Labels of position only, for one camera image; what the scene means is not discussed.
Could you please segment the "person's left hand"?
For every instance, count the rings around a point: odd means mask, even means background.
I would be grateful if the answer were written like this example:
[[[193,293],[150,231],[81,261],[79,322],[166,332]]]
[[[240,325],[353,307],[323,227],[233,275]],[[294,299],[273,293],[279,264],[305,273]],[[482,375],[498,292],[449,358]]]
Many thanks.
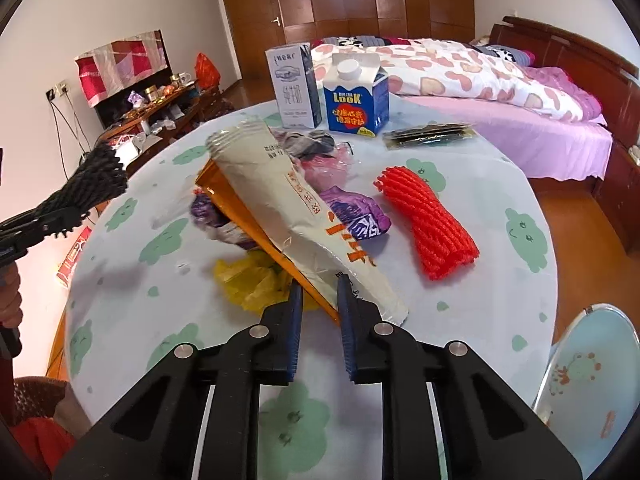
[[[17,328],[23,319],[20,294],[21,277],[16,263],[1,269],[0,323],[4,328]]]

